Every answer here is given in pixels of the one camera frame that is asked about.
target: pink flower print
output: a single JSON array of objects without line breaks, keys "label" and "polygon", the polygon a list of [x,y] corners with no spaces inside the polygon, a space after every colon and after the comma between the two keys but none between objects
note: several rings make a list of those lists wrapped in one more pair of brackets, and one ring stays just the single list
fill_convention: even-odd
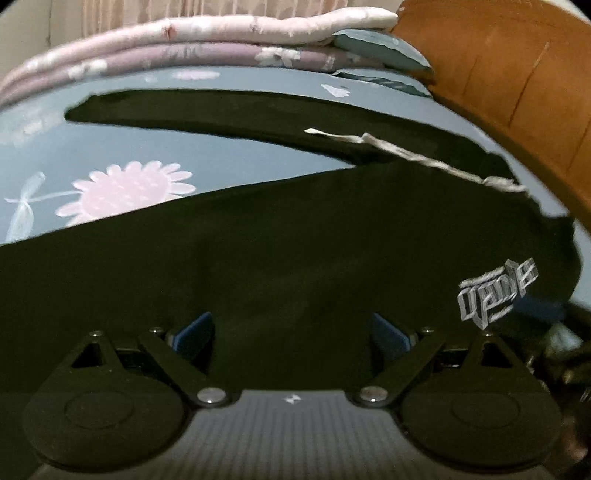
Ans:
[{"label": "pink flower print", "polygon": [[90,181],[72,183],[80,190],[79,200],[63,205],[56,215],[73,216],[67,224],[72,226],[181,198],[193,193],[195,187],[177,183],[193,176],[189,171],[177,171],[179,168],[178,163],[163,167],[161,162],[151,161],[142,167],[134,161],[123,170],[111,165],[106,173],[91,172]]}]

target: black plastic mount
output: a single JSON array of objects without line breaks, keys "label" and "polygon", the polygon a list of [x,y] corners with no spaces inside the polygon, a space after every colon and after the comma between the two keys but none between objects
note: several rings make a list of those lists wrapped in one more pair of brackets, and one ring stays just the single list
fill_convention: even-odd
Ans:
[{"label": "black plastic mount", "polygon": [[[392,408],[413,443],[454,468],[501,473],[543,463],[562,420],[552,396],[491,333],[482,332],[465,351],[446,344],[444,332],[428,330],[368,382],[388,397],[365,406]],[[444,358],[454,359],[444,362],[451,368],[436,370]]]},{"label": "black plastic mount", "polygon": [[[211,340],[211,322],[195,325]],[[204,336],[198,337],[202,348]],[[45,381],[22,417],[43,461],[73,471],[126,468],[174,442],[187,407],[212,406],[197,396],[213,386],[207,377],[156,333],[140,334],[136,347],[132,353],[147,361],[152,376],[126,369],[109,338],[91,332]]]}]

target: blue pad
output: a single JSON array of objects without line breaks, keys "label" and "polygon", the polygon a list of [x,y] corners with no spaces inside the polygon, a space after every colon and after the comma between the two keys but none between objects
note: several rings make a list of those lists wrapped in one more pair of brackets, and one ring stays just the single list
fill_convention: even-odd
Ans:
[{"label": "blue pad", "polygon": [[192,362],[212,337],[213,317],[207,312],[190,325],[170,332],[167,335],[167,343],[185,360]]},{"label": "blue pad", "polygon": [[374,313],[372,320],[372,340],[388,361],[403,356],[416,343],[412,336],[396,328],[377,313]]}]

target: small logo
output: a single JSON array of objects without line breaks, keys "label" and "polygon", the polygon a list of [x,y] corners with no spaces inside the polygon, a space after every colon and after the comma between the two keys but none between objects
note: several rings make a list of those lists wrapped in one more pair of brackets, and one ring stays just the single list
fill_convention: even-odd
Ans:
[{"label": "small logo", "polygon": [[291,405],[295,405],[296,403],[301,401],[301,397],[294,393],[284,398],[283,400],[285,400],[287,403],[290,403]]},{"label": "small logo", "polygon": [[492,272],[460,283],[457,302],[462,321],[472,319],[484,330],[490,323],[507,315],[513,301],[525,295],[525,289],[538,278],[533,258],[521,265],[511,260]]}]

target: wooden panel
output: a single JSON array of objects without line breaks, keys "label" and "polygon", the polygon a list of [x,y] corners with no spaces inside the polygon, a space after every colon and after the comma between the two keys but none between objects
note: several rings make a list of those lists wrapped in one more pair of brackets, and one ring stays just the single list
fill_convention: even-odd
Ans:
[{"label": "wooden panel", "polygon": [[550,44],[528,82],[511,130],[527,134],[545,161],[566,172],[591,118],[591,49]]},{"label": "wooden panel", "polygon": [[435,98],[497,139],[591,231],[591,25],[542,0],[402,6],[393,33],[433,65]]},{"label": "wooden panel", "polygon": [[426,57],[435,70],[437,83],[445,85],[451,95],[462,95],[479,55],[479,45],[484,44],[492,25],[466,23],[453,11],[438,15],[436,21],[423,23],[422,18],[421,13],[401,15],[394,33],[423,54],[428,52]]},{"label": "wooden panel", "polygon": [[584,192],[591,202],[591,122],[587,124],[579,151],[569,168],[568,180],[575,188]]},{"label": "wooden panel", "polygon": [[464,101],[509,125],[521,92],[544,49],[545,40],[536,30],[523,32],[522,25],[514,20],[500,22],[480,51]]}]

